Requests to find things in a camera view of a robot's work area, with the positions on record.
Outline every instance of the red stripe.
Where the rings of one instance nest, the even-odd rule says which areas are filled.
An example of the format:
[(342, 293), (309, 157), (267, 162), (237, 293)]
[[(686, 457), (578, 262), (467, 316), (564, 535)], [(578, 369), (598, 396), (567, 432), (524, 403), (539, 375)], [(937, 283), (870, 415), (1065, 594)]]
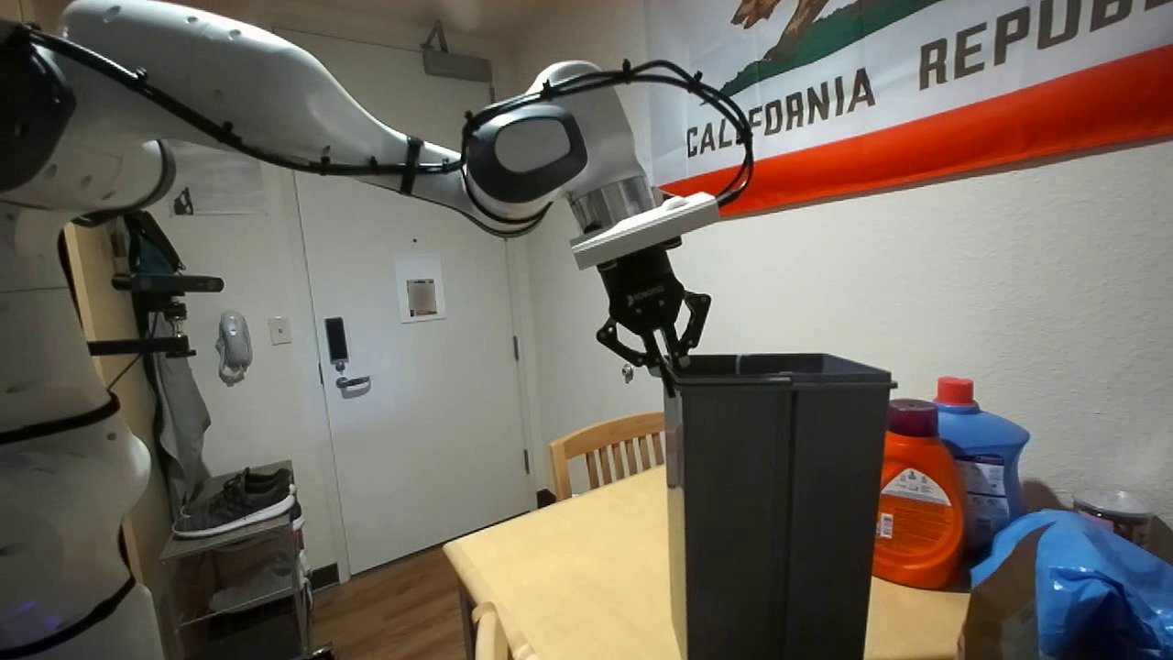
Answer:
[[(766, 157), (723, 213), (750, 215), (1168, 136), (1173, 48), (1159, 48), (902, 128)], [(718, 190), (728, 176), (723, 167), (667, 190)]]

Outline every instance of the laundry detergent bottle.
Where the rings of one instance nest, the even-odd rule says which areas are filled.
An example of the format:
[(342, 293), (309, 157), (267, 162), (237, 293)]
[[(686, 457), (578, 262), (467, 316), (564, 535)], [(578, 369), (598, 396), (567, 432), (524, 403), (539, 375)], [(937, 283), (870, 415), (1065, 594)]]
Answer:
[(975, 382), (937, 376), (937, 437), (967, 491), (967, 553), (985, 557), (993, 535), (1024, 513), (1020, 454), (1031, 432), (975, 398)]
[(950, 448), (936, 437), (926, 398), (886, 410), (881, 521), (873, 573), (905, 586), (953, 586), (964, 553), (964, 486)]

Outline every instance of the wall outlet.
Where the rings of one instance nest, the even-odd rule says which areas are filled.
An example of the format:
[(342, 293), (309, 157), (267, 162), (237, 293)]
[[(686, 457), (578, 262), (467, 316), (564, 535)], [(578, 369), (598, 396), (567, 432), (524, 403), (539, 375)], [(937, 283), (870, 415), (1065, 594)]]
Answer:
[(291, 317), (267, 317), (267, 344), (293, 344)]

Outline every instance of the floor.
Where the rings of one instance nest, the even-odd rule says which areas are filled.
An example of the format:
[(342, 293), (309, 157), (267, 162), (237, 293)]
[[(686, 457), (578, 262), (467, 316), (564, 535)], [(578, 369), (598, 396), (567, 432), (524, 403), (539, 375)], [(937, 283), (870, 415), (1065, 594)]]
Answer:
[(467, 660), (467, 600), (442, 551), (316, 594), (316, 650), (338, 660)]

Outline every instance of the blue bottle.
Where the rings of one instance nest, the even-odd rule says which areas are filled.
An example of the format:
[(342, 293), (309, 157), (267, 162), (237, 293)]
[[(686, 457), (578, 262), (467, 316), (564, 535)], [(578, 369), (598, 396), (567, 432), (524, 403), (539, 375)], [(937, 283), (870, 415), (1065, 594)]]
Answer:
[(967, 553), (985, 557), (993, 535), (1024, 518), (1020, 454), (1031, 432), (975, 403), (975, 382), (937, 376), (937, 437), (967, 491)]

